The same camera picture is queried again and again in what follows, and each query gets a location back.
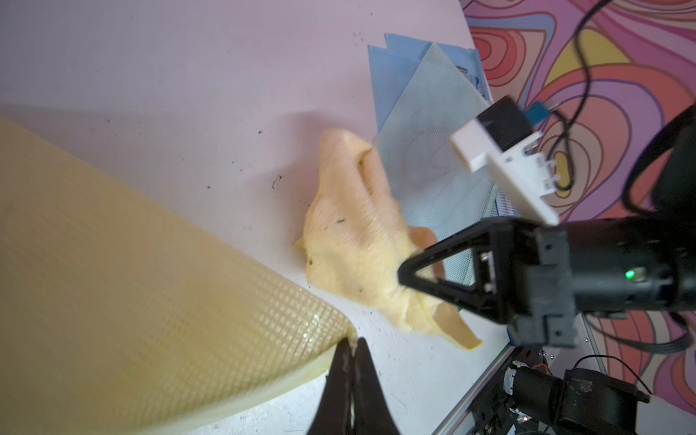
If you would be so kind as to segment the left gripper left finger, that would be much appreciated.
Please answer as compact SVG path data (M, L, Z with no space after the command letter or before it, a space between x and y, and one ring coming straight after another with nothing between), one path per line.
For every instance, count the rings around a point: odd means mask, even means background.
M326 386L307 435L353 433L353 351L346 338L337 344Z

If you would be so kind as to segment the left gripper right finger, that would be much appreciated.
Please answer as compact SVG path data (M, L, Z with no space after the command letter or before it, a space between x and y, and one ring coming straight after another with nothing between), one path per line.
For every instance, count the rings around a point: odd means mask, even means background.
M364 338L353 354L353 434L399 435Z

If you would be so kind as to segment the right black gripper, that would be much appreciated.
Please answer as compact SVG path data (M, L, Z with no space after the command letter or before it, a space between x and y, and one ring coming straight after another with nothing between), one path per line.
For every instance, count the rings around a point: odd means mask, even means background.
M496 324L525 345L576 346L580 313L662 311L688 348L695 308L695 229L644 217L539 227L487 217L404 261L399 282Z

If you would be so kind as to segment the green zip document bag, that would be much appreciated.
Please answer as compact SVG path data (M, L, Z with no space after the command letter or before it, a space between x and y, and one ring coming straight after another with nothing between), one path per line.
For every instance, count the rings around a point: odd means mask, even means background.
M429 45L374 140L406 223L443 241L496 214L498 188L470 174L451 135L489 107L439 45Z

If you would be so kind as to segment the yellow wiping cloth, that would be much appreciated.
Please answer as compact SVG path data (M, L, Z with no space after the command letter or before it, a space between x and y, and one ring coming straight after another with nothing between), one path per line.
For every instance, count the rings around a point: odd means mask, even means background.
M454 304L399 282L402 263L436 240L407 225L371 143L349 130L322 133L318 190L297 242L311 286L379 311L404 333L473 350L482 342Z

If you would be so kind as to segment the yellow document bag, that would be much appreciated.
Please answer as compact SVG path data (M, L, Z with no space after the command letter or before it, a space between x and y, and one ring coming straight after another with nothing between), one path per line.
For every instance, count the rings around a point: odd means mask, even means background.
M183 433L323 374L323 299L1 122L1 431Z

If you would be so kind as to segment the light blue mesh document bag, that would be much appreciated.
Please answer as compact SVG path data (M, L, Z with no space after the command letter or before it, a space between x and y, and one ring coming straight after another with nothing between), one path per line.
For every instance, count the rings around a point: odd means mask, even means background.
M388 50L417 59L422 59L433 45L433 42L401 36L400 34L386 34L385 41ZM444 45L444 43L435 43L435 45L438 45L440 50L449 57L449 60L467 76L468 80L477 88L486 101L489 103L494 101L484 74L480 53L477 49Z

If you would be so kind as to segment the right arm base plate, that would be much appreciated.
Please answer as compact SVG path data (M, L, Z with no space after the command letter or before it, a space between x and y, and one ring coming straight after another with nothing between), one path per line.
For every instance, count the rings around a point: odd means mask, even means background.
M469 434L636 434L650 394L600 371L558 377L538 348L514 347L494 366L468 409Z

